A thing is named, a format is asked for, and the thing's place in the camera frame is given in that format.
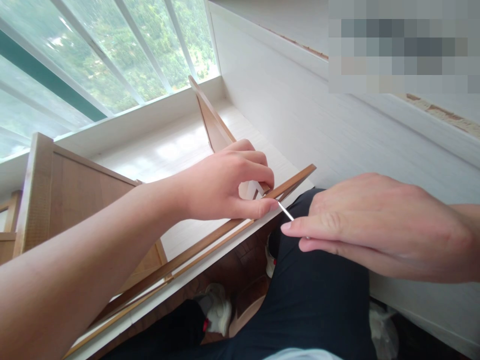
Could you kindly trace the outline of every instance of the right hand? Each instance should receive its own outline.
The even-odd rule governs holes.
[[[448,206],[418,186],[366,173],[318,193],[309,215],[282,231],[302,238],[302,251],[340,255],[384,276],[480,281],[479,218],[468,216],[479,208]]]

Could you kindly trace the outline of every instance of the jeans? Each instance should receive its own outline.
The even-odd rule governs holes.
[[[288,208],[306,216],[311,189]],[[369,324],[366,268],[324,251],[301,252],[299,239],[283,235],[282,216],[271,233],[269,250],[277,258],[265,300],[233,338],[200,345],[205,316],[186,300],[147,330],[103,359],[264,359],[287,348],[324,349],[343,360],[376,359]]]

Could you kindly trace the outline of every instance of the green trees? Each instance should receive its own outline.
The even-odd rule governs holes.
[[[185,87],[190,72],[163,0],[124,1],[171,87]],[[65,2],[144,100],[167,93],[113,0]],[[215,74],[203,0],[172,3],[198,77]],[[49,1],[0,0],[0,16],[114,113],[137,105]]]

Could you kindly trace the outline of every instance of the forearm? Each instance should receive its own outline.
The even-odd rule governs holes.
[[[0,266],[0,289],[8,289],[0,295],[0,358],[61,358],[181,220],[178,203],[171,178],[141,185]]]

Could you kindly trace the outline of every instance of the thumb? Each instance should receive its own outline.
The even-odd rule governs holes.
[[[349,259],[382,275],[394,275],[399,272],[396,271],[398,267],[397,261],[390,256],[369,247],[353,245],[341,241],[306,238],[300,239],[298,247],[303,252],[323,250],[327,253]]]
[[[258,200],[236,199],[232,207],[232,219],[260,219],[268,212],[279,207],[277,200],[263,198]]]

